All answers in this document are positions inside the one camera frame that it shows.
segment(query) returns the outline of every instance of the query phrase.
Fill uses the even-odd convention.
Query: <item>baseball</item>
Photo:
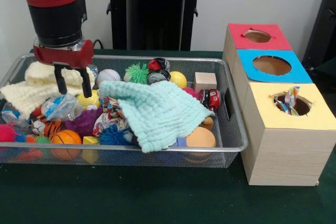
[[[104,69],[98,74],[97,85],[102,81],[120,81],[120,75],[112,69]]]

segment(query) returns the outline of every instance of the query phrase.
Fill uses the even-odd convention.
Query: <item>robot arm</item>
[[[81,24],[87,19],[85,0],[27,0],[37,39],[36,58],[55,66],[60,93],[67,93],[62,68],[76,69],[83,77],[85,97],[91,96],[86,66],[92,62],[93,44],[83,40]]]

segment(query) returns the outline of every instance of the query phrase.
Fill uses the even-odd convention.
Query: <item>green spiky ball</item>
[[[38,144],[50,144],[50,139],[45,136],[38,136],[36,142]],[[39,150],[43,153],[43,158],[48,158],[51,155],[48,148],[39,148]]]
[[[147,68],[147,65],[143,64],[142,67],[140,67],[140,63],[138,63],[127,68],[125,76],[131,77],[130,82],[147,84],[148,74],[149,70]]]

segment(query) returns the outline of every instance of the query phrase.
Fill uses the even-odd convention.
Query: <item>blue box lid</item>
[[[293,51],[240,49],[246,75],[261,82],[312,83]]]

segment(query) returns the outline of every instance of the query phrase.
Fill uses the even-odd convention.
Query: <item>green tablecloth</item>
[[[103,52],[121,55],[97,54]],[[221,53],[141,55],[218,58]],[[0,220],[3,224],[336,223],[335,186],[334,154],[318,187],[248,186],[240,155],[229,169],[0,164]]]

